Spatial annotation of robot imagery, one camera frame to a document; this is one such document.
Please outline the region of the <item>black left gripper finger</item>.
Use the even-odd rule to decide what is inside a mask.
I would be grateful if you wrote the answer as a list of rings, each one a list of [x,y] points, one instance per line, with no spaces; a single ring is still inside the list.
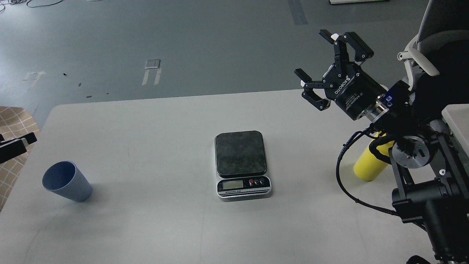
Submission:
[[[0,134],[0,140],[0,163],[3,164],[15,157],[19,157],[22,154],[27,153],[27,147],[37,142],[37,137],[33,132],[31,132],[24,136],[6,140],[5,137]]]

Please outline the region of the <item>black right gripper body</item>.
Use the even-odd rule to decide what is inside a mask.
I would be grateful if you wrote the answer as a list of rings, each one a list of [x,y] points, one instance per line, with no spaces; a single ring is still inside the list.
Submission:
[[[330,65],[322,80],[327,84],[327,99],[334,101],[352,120],[363,117],[365,111],[387,92],[357,63],[345,65],[345,71],[341,74],[335,65]]]

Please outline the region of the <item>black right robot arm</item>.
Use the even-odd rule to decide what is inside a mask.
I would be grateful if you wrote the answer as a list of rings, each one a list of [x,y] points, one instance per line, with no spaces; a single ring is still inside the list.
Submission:
[[[295,70],[302,97],[316,109],[326,110],[333,103],[351,120],[369,122],[339,154],[335,174],[342,191],[360,205],[424,229],[441,264],[468,263],[468,148],[449,117],[451,107],[468,103],[468,94],[454,84],[468,69],[462,57],[468,53],[468,39],[462,33],[440,32],[431,35],[429,43],[416,36],[398,54],[407,80],[389,88],[362,68],[374,52],[355,32],[319,31],[333,47],[332,65],[319,80]],[[366,136],[372,139],[368,153],[391,166],[396,183],[392,209],[365,202],[342,184],[341,161]]]

